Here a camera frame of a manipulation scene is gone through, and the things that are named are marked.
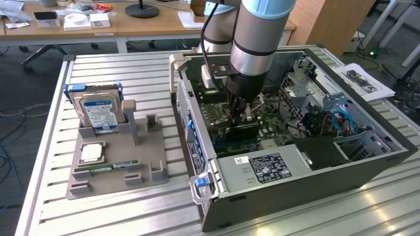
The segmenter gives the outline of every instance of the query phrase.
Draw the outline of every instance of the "white cable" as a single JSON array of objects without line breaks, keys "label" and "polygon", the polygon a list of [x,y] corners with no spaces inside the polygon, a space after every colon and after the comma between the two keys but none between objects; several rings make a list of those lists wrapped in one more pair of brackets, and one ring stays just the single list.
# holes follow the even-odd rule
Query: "white cable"
[{"label": "white cable", "polygon": [[[17,113],[13,113],[13,114],[3,114],[3,113],[0,113],[0,116],[3,116],[3,117],[13,117],[13,116],[20,115],[20,116],[24,117],[25,116],[24,113],[28,112],[29,110],[32,110],[33,108],[43,107],[43,106],[49,106],[49,105],[51,105],[51,103],[40,103],[40,104],[36,104],[36,105],[33,105],[31,107],[23,108]],[[45,116],[45,115],[48,115],[48,112],[45,112],[43,114],[27,116],[27,117],[41,117],[41,116]]]},{"label": "white cable", "polygon": [[[124,1],[125,1],[125,2],[139,2],[139,0],[124,0]],[[97,2],[97,3],[101,3],[101,2],[115,2],[115,0],[103,0],[103,1],[95,1],[95,2]],[[172,8],[172,9],[180,10],[180,11],[187,11],[187,10],[189,10],[189,8],[187,8],[187,9],[177,8],[177,7],[175,7],[175,6],[169,6],[169,5],[163,4],[163,3],[159,3],[159,2],[144,1],[143,3],[148,3],[148,4],[164,6],[164,7]]]}]

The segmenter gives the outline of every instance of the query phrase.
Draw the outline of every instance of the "slotted metal table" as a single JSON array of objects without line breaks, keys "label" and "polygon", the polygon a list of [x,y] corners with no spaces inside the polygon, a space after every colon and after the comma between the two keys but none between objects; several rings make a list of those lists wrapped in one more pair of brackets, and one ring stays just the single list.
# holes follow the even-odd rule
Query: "slotted metal table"
[{"label": "slotted metal table", "polygon": [[[328,50],[305,47],[331,67],[343,65]],[[168,91],[168,57],[179,52],[76,56],[63,63],[16,235],[419,235],[419,152],[359,189],[201,232]],[[68,201],[79,119],[63,96],[63,84],[99,85],[116,80],[123,83],[125,99],[136,100],[135,116],[157,114],[163,121],[169,182]],[[372,106],[420,147],[419,126],[387,100]]]}]

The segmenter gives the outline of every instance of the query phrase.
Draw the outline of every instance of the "gray carpet floor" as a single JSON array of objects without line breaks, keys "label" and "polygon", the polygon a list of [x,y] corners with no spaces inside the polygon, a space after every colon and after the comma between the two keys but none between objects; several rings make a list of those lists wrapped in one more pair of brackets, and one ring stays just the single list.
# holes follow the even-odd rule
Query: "gray carpet floor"
[{"label": "gray carpet floor", "polygon": [[[365,19],[360,28],[361,33],[368,33],[377,18],[379,16],[375,15],[373,17]],[[371,41],[371,44],[365,48],[367,52],[376,48],[377,40],[389,25],[391,21],[383,25],[379,33]],[[196,39],[185,41],[188,46],[197,46],[199,44]],[[379,64],[385,64],[388,69],[395,72],[396,76],[403,75],[408,69],[401,66],[401,63],[419,43],[420,35],[408,29],[401,28],[387,46],[388,55],[379,53],[379,57],[375,61]],[[29,53],[32,53],[40,48],[40,46],[31,46],[28,48]],[[63,48],[69,54],[75,55],[117,53],[115,43],[99,43],[97,50],[92,49],[89,44],[64,45]],[[148,48],[148,41],[145,41],[141,44],[132,43],[128,52],[165,51],[177,49],[183,49],[180,40],[159,40],[156,41],[156,49]],[[29,56],[29,53],[20,52],[17,47],[11,47],[7,54],[0,57],[0,110],[5,108],[28,107],[39,103],[47,103],[52,99],[63,55],[56,50],[47,52],[31,63],[31,66],[35,68],[35,73],[27,74],[21,70],[20,62]],[[340,59],[344,63],[355,62],[360,64],[364,69],[369,69],[375,66],[372,62],[363,60],[355,56],[355,54],[344,54]],[[384,75],[381,73],[381,68],[369,70],[369,73],[384,84],[392,86],[395,80],[389,74]],[[416,71],[415,78],[420,78],[420,69]],[[31,111],[28,114],[33,115],[45,111],[48,111],[48,107],[41,107]],[[47,116],[27,118],[23,136],[16,140],[16,142],[4,147],[8,156],[16,164],[21,183],[21,196],[15,202],[13,208],[9,208],[0,213],[0,236],[9,236],[15,233],[20,215],[19,205],[21,205],[24,201],[45,120]],[[0,122],[0,137],[3,137],[15,127],[16,124]],[[7,168],[0,168],[0,179],[5,174],[5,170]],[[13,176],[9,175],[7,180],[0,184],[0,206],[5,205],[11,201],[16,191],[16,180]]]}]

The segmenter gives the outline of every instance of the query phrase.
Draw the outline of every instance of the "office chair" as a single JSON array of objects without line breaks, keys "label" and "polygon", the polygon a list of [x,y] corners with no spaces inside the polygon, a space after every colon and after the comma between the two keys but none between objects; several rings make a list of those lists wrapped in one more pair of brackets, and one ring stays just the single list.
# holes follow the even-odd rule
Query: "office chair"
[{"label": "office chair", "polygon": [[[93,49],[97,49],[99,46],[96,43],[91,43],[91,47]],[[64,51],[64,49],[60,47],[60,45],[51,44],[44,45],[20,64],[23,66],[23,70],[28,73],[33,72],[33,68],[31,66],[27,66],[36,58],[39,58],[49,49],[56,49],[63,55],[68,55],[68,53]],[[19,46],[19,50],[21,52],[27,52],[28,48],[24,46]]]}]

